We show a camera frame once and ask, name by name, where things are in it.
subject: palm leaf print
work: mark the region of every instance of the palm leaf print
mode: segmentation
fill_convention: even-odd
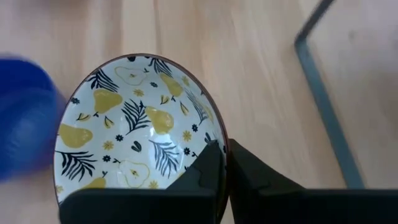
[[[172,169],[176,172],[178,160],[177,156],[179,153],[174,152],[176,146],[170,146],[171,142],[159,143],[149,140],[155,147],[155,168],[160,171],[160,174],[164,176],[166,172],[169,172],[168,178]]]
[[[139,105],[132,99],[130,99],[130,101],[132,104],[124,102],[124,107],[122,109],[124,117],[129,123],[129,132],[126,135],[130,134],[133,130],[148,127],[146,123],[150,123],[150,121],[146,119],[145,106],[142,104],[142,101],[139,102]]]
[[[198,124],[198,126],[199,126],[204,120],[209,118],[209,115],[207,114],[205,108],[200,103],[200,101],[195,97],[195,95],[193,95],[193,93],[189,90],[185,90],[185,91],[187,92],[188,99],[192,102],[193,107],[195,108],[195,110],[197,111],[197,113],[199,115],[199,119],[200,119],[200,122]]]
[[[112,92],[118,92],[119,88],[117,84],[113,83],[112,79],[105,75],[102,69],[98,69],[90,75],[86,82],[91,82],[91,89],[104,88]]]
[[[160,59],[152,58],[148,66],[153,66],[156,73],[163,72],[173,78],[172,71],[169,69],[169,66],[167,66],[167,64]]]
[[[90,176],[93,176],[94,166],[91,162],[96,162],[96,160],[89,159],[93,154],[88,155],[88,152],[60,152],[62,155],[62,173],[65,174],[70,180],[73,180],[78,174],[80,174],[79,181],[83,178],[86,170]]]

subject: yellow flower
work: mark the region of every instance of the yellow flower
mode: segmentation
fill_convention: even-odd
[[[187,77],[182,77],[182,81],[184,82],[184,84],[186,84],[186,86],[189,86],[189,80]]]
[[[135,89],[134,90],[134,94],[136,96],[144,96],[144,91],[140,90],[140,89]]]
[[[59,193],[63,192],[63,187],[59,186],[59,185],[56,185],[55,186],[55,190],[57,191],[57,194],[59,194]]]
[[[184,138],[185,141],[189,141],[191,140],[192,135],[189,131],[184,131],[182,133],[182,137]]]
[[[106,141],[106,142],[104,142],[104,145],[102,147],[104,147],[105,150],[111,150],[111,149],[113,149],[113,142]]]
[[[150,189],[157,189],[159,186],[157,185],[157,181],[153,180],[149,183],[149,188]]]

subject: wooden table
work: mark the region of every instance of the wooden table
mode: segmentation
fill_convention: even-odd
[[[231,138],[306,187],[344,187],[294,52],[294,36],[308,16],[301,6],[291,0],[1,0],[0,50],[39,63],[67,97],[113,57],[163,55],[207,87]],[[1,184],[0,202],[2,223],[58,222],[50,169]],[[223,222],[232,220],[229,208]]]

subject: pear pattern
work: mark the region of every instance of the pear pattern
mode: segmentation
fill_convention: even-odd
[[[58,201],[81,189],[165,189],[212,140],[225,158],[210,102],[195,79],[160,57],[124,57],[96,69],[58,129]]]

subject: blue cup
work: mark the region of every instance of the blue cup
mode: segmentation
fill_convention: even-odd
[[[52,163],[65,104],[38,65],[0,58],[0,181]]]

